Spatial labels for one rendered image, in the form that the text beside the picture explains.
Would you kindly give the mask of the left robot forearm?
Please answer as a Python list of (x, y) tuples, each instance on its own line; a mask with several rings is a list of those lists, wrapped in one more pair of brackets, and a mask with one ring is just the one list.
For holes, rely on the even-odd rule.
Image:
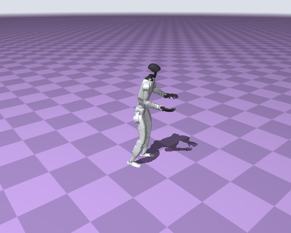
[(167, 93), (161, 91), (159, 88), (158, 88), (158, 91), (157, 91), (157, 94), (164, 97), (164, 95), (166, 95)]

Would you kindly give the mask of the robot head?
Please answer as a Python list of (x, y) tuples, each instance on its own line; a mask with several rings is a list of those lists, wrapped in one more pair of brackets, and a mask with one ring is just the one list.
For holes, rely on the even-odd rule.
[[(160, 71), (161, 68), (157, 64), (152, 63), (148, 66), (148, 69), (154, 72), (154, 74), (149, 74), (147, 77), (145, 77), (146, 80), (156, 78), (157, 72)], [(153, 79), (150, 81), (153, 81)]]

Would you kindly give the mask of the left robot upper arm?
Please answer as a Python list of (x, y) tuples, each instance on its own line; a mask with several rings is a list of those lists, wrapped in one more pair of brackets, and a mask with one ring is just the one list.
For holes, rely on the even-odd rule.
[[(155, 78), (153, 78), (154, 79), (154, 81), (155, 81)], [(158, 91), (158, 88), (156, 87), (156, 83), (155, 83), (155, 85), (154, 85), (154, 90), (153, 90), (153, 93), (157, 93), (157, 91)]]

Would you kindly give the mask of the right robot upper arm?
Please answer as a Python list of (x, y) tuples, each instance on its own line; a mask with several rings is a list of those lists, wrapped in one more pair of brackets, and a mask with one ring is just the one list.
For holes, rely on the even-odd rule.
[(149, 83), (144, 83), (143, 84), (143, 102), (144, 105), (146, 106), (146, 102), (149, 101), (149, 91), (150, 91), (150, 84)]

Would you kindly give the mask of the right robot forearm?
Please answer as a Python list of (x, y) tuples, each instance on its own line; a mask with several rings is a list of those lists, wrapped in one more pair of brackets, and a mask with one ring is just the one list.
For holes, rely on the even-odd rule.
[(158, 105), (158, 104), (155, 104), (155, 103), (153, 103), (153, 102), (149, 102), (149, 101), (147, 101), (146, 103), (146, 106), (147, 107), (149, 107), (149, 108), (153, 108), (153, 109), (156, 109), (156, 110), (162, 110), (162, 109), (160, 109), (160, 107), (162, 106), (162, 105)]

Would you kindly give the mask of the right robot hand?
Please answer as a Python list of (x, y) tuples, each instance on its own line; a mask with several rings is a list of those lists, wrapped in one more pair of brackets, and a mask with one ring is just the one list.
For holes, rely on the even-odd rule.
[(172, 109), (167, 109), (167, 108), (161, 106), (160, 109), (162, 109), (162, 111), (166, 111), (166, 112), (173, 112), (173, 111), (175, 111), (176, 108), (175, 109), (173, 109), (173, 108)]

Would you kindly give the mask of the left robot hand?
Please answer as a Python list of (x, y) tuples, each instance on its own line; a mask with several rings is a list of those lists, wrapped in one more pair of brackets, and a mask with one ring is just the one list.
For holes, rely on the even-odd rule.
[(166, 95), (164, 95), (164, 98), (170, 98), (170, 97), (173, 97), (173, 99), (174, 99), (174, 97), (175, 98), (178, 98), (178, 95), (177, 94), (169, 94), (169, 93), (167, 93)]

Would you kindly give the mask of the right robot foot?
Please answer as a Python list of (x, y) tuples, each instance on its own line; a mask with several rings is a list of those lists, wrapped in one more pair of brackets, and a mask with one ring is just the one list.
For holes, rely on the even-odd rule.
[(130, 161), (127, 161), (127, 164), (132, 165), (134, 167), (141, 167), (141, 164), (138, 164), (135, 161), (133, 161), (132, 163), (130, 163)]

